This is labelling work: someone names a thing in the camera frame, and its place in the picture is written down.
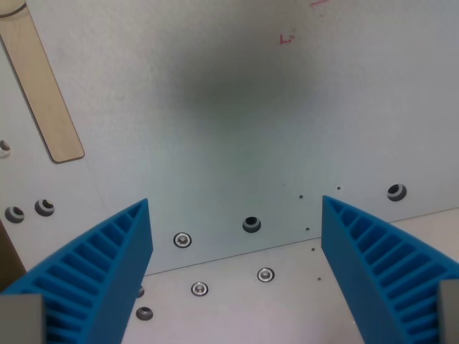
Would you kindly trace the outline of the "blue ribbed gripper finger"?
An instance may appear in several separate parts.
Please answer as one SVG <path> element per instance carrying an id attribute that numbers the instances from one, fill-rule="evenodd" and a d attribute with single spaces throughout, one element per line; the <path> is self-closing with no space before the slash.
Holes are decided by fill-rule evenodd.
<path id="1" fill-rule="evenodd" d="M 324 196 L 321 248 L 365 343 L 439 343 L 437 289 L 458 263 L 407 232 Z"/>
<path id="2" fill-rule="evenodd" d="M 43 297 L 48 343 L 121 343 L 152 252 L 143 199 L 58 249 L 4 294 Z"/>

